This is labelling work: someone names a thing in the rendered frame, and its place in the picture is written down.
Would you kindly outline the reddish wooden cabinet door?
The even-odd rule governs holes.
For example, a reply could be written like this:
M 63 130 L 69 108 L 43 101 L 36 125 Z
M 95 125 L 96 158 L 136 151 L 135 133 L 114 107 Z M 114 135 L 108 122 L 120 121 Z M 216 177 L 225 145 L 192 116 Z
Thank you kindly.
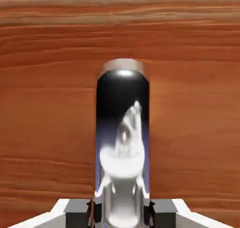
M 150 79 L 150 194 L 240 228 L 240 0 L 0 0 L 0 228 L 89 198 L 95 85 Z

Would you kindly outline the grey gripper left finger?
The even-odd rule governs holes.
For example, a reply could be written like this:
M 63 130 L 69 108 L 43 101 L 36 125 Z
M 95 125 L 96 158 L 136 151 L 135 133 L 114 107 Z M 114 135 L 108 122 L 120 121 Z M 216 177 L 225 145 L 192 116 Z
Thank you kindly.
M 51 211 L 7 228 L 102 228 L 91 216 L 90 199 L 59 199 Z

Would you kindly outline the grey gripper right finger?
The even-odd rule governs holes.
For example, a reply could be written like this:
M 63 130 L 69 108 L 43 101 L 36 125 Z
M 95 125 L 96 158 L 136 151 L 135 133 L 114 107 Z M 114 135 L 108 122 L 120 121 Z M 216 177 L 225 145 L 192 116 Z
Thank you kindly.
M 192 212 L 182 199 L 150 199 L 143 206 L 147 228 L 232 228 Z

